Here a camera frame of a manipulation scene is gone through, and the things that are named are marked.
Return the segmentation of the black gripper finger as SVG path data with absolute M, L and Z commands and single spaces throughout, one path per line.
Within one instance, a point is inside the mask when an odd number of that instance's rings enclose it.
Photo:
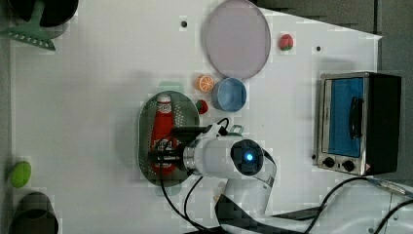
M 189 126 L 189 127 L 173 127 L 170 133 L 173 136 L 195 136 L 205 131 L 206 127 Z

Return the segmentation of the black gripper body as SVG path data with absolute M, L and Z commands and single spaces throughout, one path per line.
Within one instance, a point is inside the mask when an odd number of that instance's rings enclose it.
M 148 153 L 148 164 L 154 171 L 185 171 L 181 144 L 175 148 L 153 144 Z

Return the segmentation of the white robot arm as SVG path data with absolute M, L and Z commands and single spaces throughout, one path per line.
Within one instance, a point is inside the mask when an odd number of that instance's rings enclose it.
M 406 198 L 383 216 L 373 234 L 380 234 L 392 216 L 412 204 L 411 191 L 385 180 L 357 176 L 333 187 L 312 210 L 268 216 L 265 211 L 276 178 L 276 162 L 257 142 L 217 124 L 168 130 L 150 146 L 148 161 L 159 168 L 171 164 L 201 178 L 225 178 L 226 188 L 217 200 L 215 214 L 228 233 L 322 234 L 319 219 L 328 209 L 328 201 L 338 189 L 355 180 Z

